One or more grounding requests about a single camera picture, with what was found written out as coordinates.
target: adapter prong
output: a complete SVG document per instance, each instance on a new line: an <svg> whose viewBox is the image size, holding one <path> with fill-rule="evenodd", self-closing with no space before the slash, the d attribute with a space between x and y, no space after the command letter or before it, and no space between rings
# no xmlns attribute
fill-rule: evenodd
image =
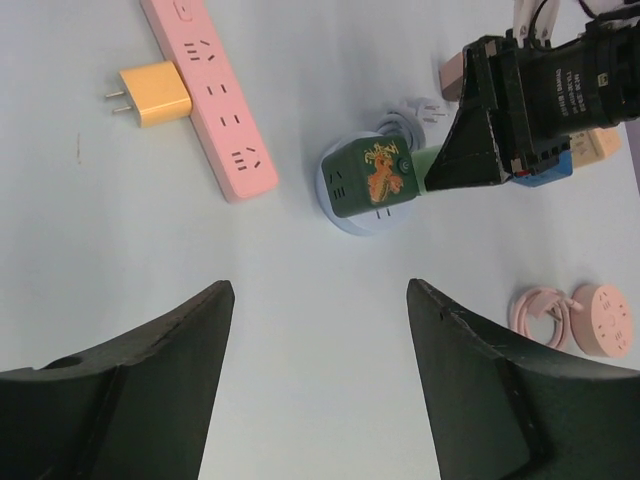
<svg viewBox="0 0 640 480"><path fill-rule="evenodd" d="M115 110L113 110L112 113L116 114L116 113L122 113L122 112L126 112L128 110L133 109L133 107L131 105L127 105L126 107L120 107L120 108L116 108Z"/></svg>
<svg viewBox="0 0 640 480"><path fill-rule="evenodd" d="M121 96L122 96L122 95L124 95L124 94L125 94L124 90L123 90L123 91L120 91L120 92L107 93L107 94L104 96L104 98L121 97Z"/></svg>

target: green object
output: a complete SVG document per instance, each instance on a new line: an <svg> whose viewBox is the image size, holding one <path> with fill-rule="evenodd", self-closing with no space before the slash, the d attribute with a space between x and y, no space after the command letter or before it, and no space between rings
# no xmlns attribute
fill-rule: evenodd
<svg viewBox="0 0 640 480"><path fill-rule="evenodd" d="M419 193L411 152L400 136L355 140L328 155L322 173L340 218L405 203Z"/></svg>
<svg viewBox="0 0 640 480"><path fill-rule="evenodd" d="M442 145L437 147L427 147L423 150L413 152L413 168L418 178L418 187L420 189L420 195L427 193L427 187L424 184L424 179L427 178L429 169L433 166L438 157L438 154L442 150Z"/></svg>

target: green cube socket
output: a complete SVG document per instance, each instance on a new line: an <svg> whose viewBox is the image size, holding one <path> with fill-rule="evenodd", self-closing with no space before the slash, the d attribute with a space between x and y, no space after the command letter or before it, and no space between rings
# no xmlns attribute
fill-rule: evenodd
<svg viewBox="0 0 640 480"><path fill-rule="evenodd" d="M400 136L355 140L328 155L322 173L340 218L405 203L419 194L411 152Z"/></svg>

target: yellow power adapter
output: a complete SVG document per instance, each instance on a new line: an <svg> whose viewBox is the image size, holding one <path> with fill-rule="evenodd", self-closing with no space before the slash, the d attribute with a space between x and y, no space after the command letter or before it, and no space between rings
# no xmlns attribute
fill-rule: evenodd
<svg viewBox="0 0 640 480"><path fill-rule="evenodd" d="M113 113L134 111L140 127L152 127L191 115L191 97L173 62L155 63L120 71L124 90L107 99L128 96L130 103Z"/></svg>

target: pink round socket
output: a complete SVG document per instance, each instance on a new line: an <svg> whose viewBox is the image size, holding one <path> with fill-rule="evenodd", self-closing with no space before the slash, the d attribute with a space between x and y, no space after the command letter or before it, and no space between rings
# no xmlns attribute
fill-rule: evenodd
<svg viewBox="0 0 640 480"><path fill-rule="evenodd" d="M633 318L624 295L613 285L584 285L573 294L584 309L571 313L580 348L596 357L624 357L633 343Z"/></svg>

